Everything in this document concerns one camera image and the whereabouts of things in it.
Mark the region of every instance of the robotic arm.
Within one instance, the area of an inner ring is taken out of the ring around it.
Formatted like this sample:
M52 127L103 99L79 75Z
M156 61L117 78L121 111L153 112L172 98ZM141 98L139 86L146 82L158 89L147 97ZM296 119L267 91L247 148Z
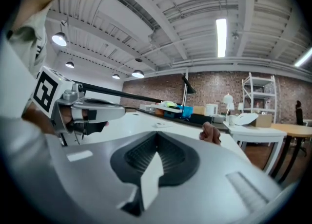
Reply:
M43 67L32 100L51 119L55 132L64 145L79 144L77 135L101 132L107 121L125 115L121 105L108 101L86 98L82 85L77 84L59 72ZM62 107L70 107L73 120L66 124L61 114Z

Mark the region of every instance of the white cup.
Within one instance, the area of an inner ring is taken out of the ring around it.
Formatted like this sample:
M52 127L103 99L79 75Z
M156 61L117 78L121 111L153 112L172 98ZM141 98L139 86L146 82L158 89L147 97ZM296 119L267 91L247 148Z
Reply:
M235 125L235 119L237 118L237 116L235 116L235 115L230 115L229 117L230 117L230 119L229 119L229 125Z

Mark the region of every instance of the floor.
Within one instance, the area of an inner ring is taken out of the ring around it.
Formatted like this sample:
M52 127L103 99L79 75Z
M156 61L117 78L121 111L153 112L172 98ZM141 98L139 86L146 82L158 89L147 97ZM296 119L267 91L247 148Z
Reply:
M257 145L257 144L249 143L246 146L245 153L248 156L248 158L250 159L250 161L252 162L252 164L256 165L260 169L263 169L265 164L266 164L266 161L268 160L268 157L270 155L272 146L273 146L272 144L270 145L270 147L268 147L268 144L258 144ZM311 159L312 143L311 142L305 142L303 147L305 147L307 149L307 156L306 157L304 156L305 154L303 151L301 151L301 150L299 151L291 171L289 172L287 178L285 179L284 183L282 184L283 187L286 187L287 185L289 185L293 182L296 182L303 175L303 173L306 169L306 166L308 165L308 163ZM288 163L289 163L289 161L293 155L293 151L294 151L294 148L289 148L287 156L285 158L285 161L282 165L282 168L280 169L280 171L276 177L277 179L280 178L282 176L282 174L284 173L284 171L286 170L287 165L288 165Z

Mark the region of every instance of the black chair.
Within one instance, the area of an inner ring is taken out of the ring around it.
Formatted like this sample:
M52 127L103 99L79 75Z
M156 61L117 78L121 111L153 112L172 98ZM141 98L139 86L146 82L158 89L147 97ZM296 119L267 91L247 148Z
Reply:
M303 123L303 114L302 114L302 109L301 109L301 103L300 101L297 101L296 104L296 119L297 119L297 125L304 125ZM307 149L304 147L300 147L300 149L304 152L305 157L307 156Z

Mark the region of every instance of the brick wall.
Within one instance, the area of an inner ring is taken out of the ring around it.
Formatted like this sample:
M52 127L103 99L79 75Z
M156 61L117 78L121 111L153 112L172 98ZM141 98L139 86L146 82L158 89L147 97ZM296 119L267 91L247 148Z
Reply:
M252 73L253 76L269 78L268 74ZM242 79L248 76L246 72L201 72L189 74L189 82L196 90L195 94L187 95L188 106L218 104L218 112L225 112L226 105L222 103L223 96L227 93L233 96L237 109L242 102ZM302 103L304 118L312 119L312 84L283 76L276 76L277 89L277 122L295 123L295 104L297 100ZM122 91L141 96L170 100L181 103L183 99L184 84L181 75L165 75L146 79L124 82ZM272 93L272 87L265 87L265 92ZM264 108L263 100L255 100L260 108ZM139 107L141 103L150 104L128 98L121 98L124 106Z

